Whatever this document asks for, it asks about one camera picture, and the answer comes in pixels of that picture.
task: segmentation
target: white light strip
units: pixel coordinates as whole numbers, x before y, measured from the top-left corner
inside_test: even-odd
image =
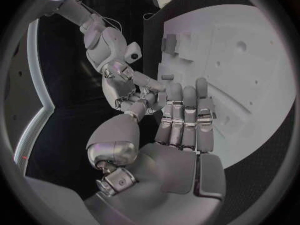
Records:
[[[34,144],[44,125],[53,114],[55,109],[55,106],[45,85],[40,67],[38,53],[38,27],[38,19],[33,21],[28,27],[27,58],[32,82],[43,107],[36,113],[36,115],[27,125],[16,146],[14,161],[19,166],[24,175],[26,173],[28,159],[30,157]]]

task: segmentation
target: humanoid robot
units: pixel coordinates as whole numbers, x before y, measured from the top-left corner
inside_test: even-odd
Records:
[[[53,12],[80,27],[105,98],[124,112],[100,125],[86,146],[90,164],[104,174],[88,201],[98,221],[113,215],[118,224],[211,223],[226,185],[220,159],[210,154],[215,112],[205,78],[195,87],[165,87],[129,66],[142,57],[139,45],[127,44],[99,14],[77,0],[59,1]],[[162,108],[155,141],[139,150],[138,123]]]

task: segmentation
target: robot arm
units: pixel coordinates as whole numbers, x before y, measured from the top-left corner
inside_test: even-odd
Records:
[[[128,65],[142,57],[140,46],[136,42],[127,45],[121,31],[106,27],[100,15],[91,13],[76,0],[65,0],[54,12],[80,27],[86,57],[102,74],[102,89],[109,105],[126,112],[136,100],[148,96],[151,99],[146,99],[146,114],[152,114],[156,110],[156,96],[165,87]],[[136,92],[136,85],[141,93]]]

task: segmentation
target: dark background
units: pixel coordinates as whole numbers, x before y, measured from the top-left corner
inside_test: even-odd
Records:
[[[280,0],[283,7],[287,11],[287,13],[292,17],[293,22],[299,28],[300,23],[300,2],[299,0]],[[10,20],[12,14],[18,7],[18,5],[22,2],[22,0],[1,0],[3,14],[1,16],[2,26],[6,24]],[[141,69],[141,65],[137,64],[137,70]],[[86,88],[88,80],[85,80],[83,77],[82,80],[78,83],[78,87],[76,90],[80,90],[82,88]],[[90,96],[85,96],[84,101],[75,95],[71,95],[69,100],[57,100],[58,104],[66,105],[68,102],[75,102],[78,106],[82,102],[88,102],[90,104],[91,109],[95,109],[94,101],[103,99],[101,98],[101,94],[98,97],[95,97],[95,93]],[[85,114],[86,111],[80,110],[80,113]],[[23,210],[23,208],[19,205],[18,201],[15,199],[14,195],[11,193],[10,189],[7,187],[6,182],[3,177],[1,177],[1,188],[2,188],[2,201],[3,201],[3,209],[1,212],[1,220],[3,224],[24,224],[30,223],[34,224],[33,220],[27,215],[27,213]],[[290,189],[288,195],[284,198],[282,203],[276,208],[276,210],[265,220],[263,223],[266,224],[297,224],[300,223],[300,217],[298,216],[298,210],[300,208],[300,192],[298,191],[298,187],[300,187],[300,176],[294,182],[294,185]]]

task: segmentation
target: white panel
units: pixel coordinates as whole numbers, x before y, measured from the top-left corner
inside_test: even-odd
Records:
[[[206,77],[217,115],[213,153],[225,168],[249,156],[279,128],[296,95],[276,32],[256,7],[218,5],[165,22],[167,34],[176,34],[177,54],[162,53],[158,78],[174,74],[184,87]]]

